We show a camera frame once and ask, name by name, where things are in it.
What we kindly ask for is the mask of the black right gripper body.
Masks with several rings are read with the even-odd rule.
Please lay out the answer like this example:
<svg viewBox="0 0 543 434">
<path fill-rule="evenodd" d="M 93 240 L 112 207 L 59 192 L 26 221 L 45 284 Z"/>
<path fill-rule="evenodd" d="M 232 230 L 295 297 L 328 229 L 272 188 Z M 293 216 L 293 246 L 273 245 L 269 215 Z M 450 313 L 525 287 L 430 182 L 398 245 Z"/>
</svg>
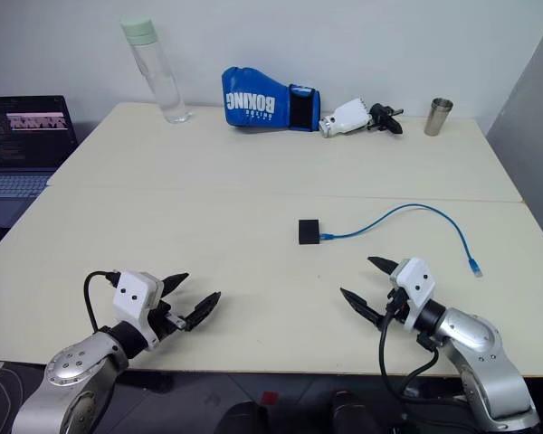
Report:
<svg viewBox="0 0 543 434">
<path fill-rule="evenodd" d="M 385 324 L 397 320 L 403 324 L 409 313 L 408 295 L 403 288 L 393 288 L 387 295 L 385 313 L 376 322 L 377 329 L 383 329 Z"/>
</svg>

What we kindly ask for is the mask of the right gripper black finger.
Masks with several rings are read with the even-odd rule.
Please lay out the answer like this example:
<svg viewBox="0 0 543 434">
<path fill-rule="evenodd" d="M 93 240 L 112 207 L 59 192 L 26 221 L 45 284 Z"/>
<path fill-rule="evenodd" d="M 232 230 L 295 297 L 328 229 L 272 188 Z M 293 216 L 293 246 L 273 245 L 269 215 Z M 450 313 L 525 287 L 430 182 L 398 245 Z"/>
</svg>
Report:
<svg viewBox="0 0 543 434">
<path fill-rule="evenodd" d="M 359 315 L 364 317 L 375 327 L 380 327 L 382 325 L 384 316 L 376 312 L 376 310 L 372 307 L 370 307 L 364 298 L 344 288 L 340 289 L 340 293 Z"/>
<path fill-rule="evenodd" d="M 386 274 L 392 274 L 397 268 L 397 263 L 391 259 L 369 256 L 367 260 Z"/>
</svg>

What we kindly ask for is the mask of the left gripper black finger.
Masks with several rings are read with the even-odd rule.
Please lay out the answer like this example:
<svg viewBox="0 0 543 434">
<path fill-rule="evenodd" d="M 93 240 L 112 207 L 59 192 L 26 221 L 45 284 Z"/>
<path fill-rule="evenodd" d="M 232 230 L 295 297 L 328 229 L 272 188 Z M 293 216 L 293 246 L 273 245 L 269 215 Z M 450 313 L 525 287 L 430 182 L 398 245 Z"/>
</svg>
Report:
<svg viewBox="0 0 543 434">
<path fill-rule="evenodd" d="M 179 273 L 175 275 L 168 276 L 162 280 L 163 283 L 163 290 L 161 293 L 161 298 L 166 297 L 173 291 L 177 289 L 177 287 L 186 279 L 189 277 L 188 273 Z"/>
<path fill-rule="evenodd" d="M 214 292 L 198 303 L 194 310 L 184 318 L 184 331 L 189 332 L 203 322 L 214 310 L 221 297 L 220 292 Z"/>
</svg>

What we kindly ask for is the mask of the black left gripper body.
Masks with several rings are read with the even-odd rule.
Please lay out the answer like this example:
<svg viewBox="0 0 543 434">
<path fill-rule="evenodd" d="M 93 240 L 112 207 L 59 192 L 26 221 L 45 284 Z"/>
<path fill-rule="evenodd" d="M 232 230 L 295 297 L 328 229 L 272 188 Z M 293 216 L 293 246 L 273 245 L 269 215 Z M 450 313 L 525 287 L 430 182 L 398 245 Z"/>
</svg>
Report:
<svg viewBox="0 0 543 434">
<path fill-rule="evenodd" d="M 177 331 L 186 330 L 185 319 L 177 315 L 173 316 L 171 306 L 162 300 L 158 302 L 157 307 L 148 312 L 148 323 L 159 342 Z"/>
</svg>

